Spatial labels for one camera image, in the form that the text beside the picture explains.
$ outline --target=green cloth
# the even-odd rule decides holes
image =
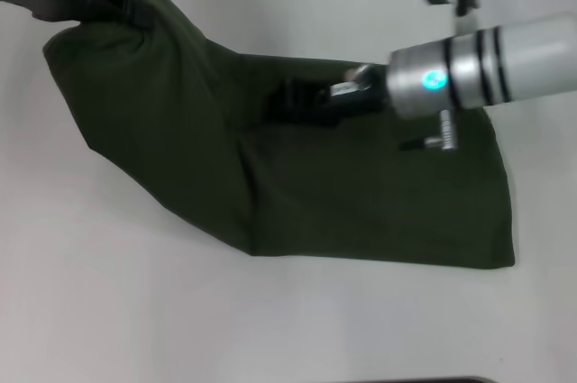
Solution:
[[[355,65],[236,54],[170,0],[143,1],[153,31],[83,23],[45,56],[88,146],[171,212],[251,255],[514,264],[507,175],[484,112],[460,114],[453,153],[398,151],[438,132],[436,118],[267,123],[284,78],[340,80]]]

